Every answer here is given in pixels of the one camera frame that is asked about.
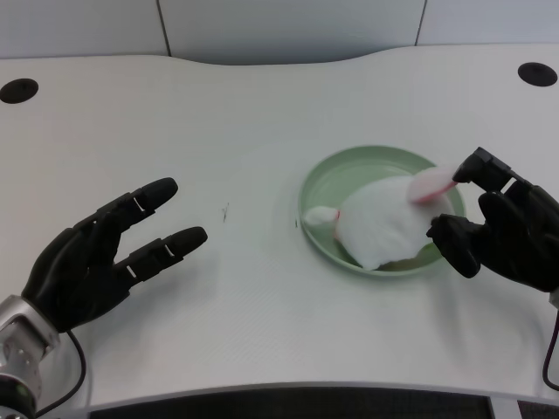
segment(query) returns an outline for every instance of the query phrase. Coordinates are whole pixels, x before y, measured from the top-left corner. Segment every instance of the white desk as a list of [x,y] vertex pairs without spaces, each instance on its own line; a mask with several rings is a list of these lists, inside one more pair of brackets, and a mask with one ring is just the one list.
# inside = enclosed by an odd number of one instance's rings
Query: white desk
[[[0,103],[0,297],[21,291],[60,230],[160,177],[180,190],[126,233],[120,258],[192,225],[210,237],[79,330],[91,374],[62,409],[285,382],[559,404],[541,378],[556,315],[546,294],[446,266],[361,278],[322,259],[295,226],[308,170],[362,144],[439,163],[482,146],[559,197],[559,84],[521,81],[529,61],[559,70],[559,45],[411,47],[317,65],[0,61],[0,85],[39,83],[32,100]],[[461,191],[479,221],[479,190]],[[73,385],[75,363],[71,347],[51,355],[42,404]],[[559,361],[551,375],[559,381]]]

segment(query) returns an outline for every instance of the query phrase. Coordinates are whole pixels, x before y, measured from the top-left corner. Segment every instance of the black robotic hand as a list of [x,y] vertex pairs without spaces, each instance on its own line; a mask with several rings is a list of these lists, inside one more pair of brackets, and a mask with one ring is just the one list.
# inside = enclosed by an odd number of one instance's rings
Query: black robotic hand
[[202,227],[156,239],[114,263],[121,233],[151,216],[178,190],[171,178],[127,193],[62,231],[33,265],[22,297],[62,333],[97,319],[129,289],[183,260],[206,239]]
[[[514,179],[503,193],[501,190]],[[559,204],[545,190],[478,148],[455,173],[455,182],[474,182],[486,192],[479,204],[485,224],[442,215],[427,236],[463,276],[483,264],[503,277],[543,292],[559,287]]]

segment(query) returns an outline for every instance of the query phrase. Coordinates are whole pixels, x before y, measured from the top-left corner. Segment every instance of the white fur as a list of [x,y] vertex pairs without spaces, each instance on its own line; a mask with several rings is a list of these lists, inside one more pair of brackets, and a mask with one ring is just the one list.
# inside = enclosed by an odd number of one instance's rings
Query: white fur
[[412,176],[396,176],[369,183],[340,207],[337,237],[364,269],[414,258],[431,241],[425,235],[431,220],[452,211],[444,196],[420,205],[409,203],[411,180]]
[[338,219],[338,210],[329,207],[314,207],[305,214],[305,223],[308,225],[320,225],[332,223]]

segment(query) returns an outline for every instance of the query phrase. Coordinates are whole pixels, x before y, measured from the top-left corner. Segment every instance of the green plate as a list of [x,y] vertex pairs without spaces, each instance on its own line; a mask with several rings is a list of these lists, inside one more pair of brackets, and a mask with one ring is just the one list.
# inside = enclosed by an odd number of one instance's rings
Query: green plate
[[[375,271],[364,270],[334,239],[334,226],[307,227],[303,215],[317,206],[340,208],[345,199],[367,183],[385,177],[415,175],[435,166],[420,155],[400,148],[367,146],[349,148],[321,161],[303,183],[299,196],[299,217],[310,241],[336,264],[370,276],[395,277],[424,270],[442,258],[437,247],[427,244],[413,259],[390,262]],[[456,188],[446,193],[454,215],[464,216],[464,203]]]

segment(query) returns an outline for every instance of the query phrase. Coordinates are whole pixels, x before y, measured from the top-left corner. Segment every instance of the pink bunny ear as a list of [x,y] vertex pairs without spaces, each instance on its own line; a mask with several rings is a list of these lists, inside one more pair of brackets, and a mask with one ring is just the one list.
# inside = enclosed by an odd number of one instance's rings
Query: pink bunny ear
[[340,211],[330,207],[314,207],[307,211],[304,217],[307,225],[320,225],[333,223],[340,217]]
[[454,188],[457,183],[452,180],[456,166],[428,168],[413,177],[407,191],[409,203],[425,203]]

